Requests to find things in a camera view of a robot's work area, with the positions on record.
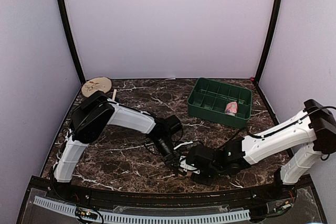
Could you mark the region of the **beige striped sock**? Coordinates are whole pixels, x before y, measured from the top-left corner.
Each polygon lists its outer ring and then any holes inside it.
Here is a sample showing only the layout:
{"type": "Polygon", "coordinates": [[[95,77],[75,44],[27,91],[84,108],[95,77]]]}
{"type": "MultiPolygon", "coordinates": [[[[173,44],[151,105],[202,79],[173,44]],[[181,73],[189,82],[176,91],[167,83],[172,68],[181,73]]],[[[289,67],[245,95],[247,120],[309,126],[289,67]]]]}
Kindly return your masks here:
{"type": "Polygon", "coordinates": [[[187,176],[187,173],[177,173],[176,176],[177,177],[185,177],[185,176],[187,176]]]}

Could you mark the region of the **green compartment tray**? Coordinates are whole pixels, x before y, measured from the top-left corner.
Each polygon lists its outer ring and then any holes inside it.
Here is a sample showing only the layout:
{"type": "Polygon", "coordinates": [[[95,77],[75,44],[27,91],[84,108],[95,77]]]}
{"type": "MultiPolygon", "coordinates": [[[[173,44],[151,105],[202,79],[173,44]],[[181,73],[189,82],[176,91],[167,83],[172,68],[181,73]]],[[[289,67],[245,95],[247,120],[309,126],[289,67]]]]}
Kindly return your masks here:
{"type": "Polygon", "coordinates": [[[189,116],[241,129],[251,117],[253,93],[233,84],[199,78],[187,100],[189,116]],[[229,102],[237,102],[236,116],[225,114],[229,102]]]}

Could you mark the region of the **pink patterned sock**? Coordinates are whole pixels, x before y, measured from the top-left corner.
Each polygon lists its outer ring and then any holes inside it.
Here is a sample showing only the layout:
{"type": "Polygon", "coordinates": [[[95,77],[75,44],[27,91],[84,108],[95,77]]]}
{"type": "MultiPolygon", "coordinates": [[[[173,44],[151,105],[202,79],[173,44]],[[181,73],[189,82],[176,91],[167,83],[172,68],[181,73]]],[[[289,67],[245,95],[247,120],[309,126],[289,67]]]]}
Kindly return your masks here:
{"type": "Polygon", "coordinates": [[[235,101],[229,102],[226,105],[225,114],[236,116],[237,112],[238,112],[238,104],[237,104],[237,102],[235,102],[235,101]]]}

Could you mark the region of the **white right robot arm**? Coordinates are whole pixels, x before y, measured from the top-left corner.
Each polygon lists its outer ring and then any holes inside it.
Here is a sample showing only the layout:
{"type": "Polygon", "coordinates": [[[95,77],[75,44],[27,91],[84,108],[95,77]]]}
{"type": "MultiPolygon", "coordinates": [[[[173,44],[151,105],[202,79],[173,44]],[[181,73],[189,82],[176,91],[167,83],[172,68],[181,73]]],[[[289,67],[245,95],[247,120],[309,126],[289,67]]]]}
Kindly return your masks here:
{"type": "Polygon", "coordinates": [[[192,173],[200,184],[210,184],[217,176],[235,176],[263,159],[299,145],[290,161],[275,172],[268,188],[273,200],[280,199],[313,164],[335,153],[334,106],[322,106],[310,99],[304,109],[287,121],[257,134],[236,137],[219,148],[202,144],[180,159],[180,168],[192,173]]]}

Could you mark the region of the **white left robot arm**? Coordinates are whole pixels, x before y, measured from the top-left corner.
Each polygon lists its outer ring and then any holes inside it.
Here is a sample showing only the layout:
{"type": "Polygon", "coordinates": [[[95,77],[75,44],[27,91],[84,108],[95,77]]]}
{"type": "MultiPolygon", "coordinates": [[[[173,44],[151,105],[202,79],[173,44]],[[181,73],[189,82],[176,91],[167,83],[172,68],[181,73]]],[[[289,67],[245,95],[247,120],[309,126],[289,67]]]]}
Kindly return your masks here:
{"type": "Polygon", "coordinates": [[[183,129],[176,116],[160,118],[119,104],[97,91],[73,111],[65,145],[53,166],[53,178],[56,180],[53,191],[61,200],[69,201],[74,197],[74,189],[67,183],[71,182],[84,150],[98,139],[107,125],[145,134],[161,154],[164,164],[181,175],[185,174],[180,168],[180,154],[172,141],[172,136],[183,129]]]}

